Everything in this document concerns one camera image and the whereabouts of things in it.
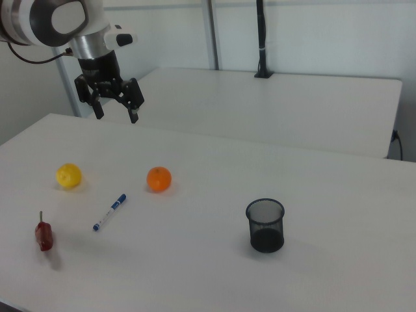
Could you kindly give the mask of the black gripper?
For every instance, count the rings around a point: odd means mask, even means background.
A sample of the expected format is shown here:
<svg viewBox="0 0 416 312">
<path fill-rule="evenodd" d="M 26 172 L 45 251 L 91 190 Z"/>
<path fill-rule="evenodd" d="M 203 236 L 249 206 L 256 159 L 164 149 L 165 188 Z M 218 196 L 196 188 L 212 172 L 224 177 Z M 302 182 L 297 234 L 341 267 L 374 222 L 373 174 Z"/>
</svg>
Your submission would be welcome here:
<svg viewBox="0 0 416 312">
<path fill-rule="evenodd" d="M 98 120 L 104 112 L 99 102 L 103 98 L 115 98 L 121 93 L 122 104 L 128 111 L 132 124 L 138 121 L 138 110 L 144 103 L 144 96 L 135 78 L 123 81 L 116 53 L 111 51 L 98 58 L 79 59 L 82 74 L 75 80 L 79 101 L 92 107 Z"/>
</svg>

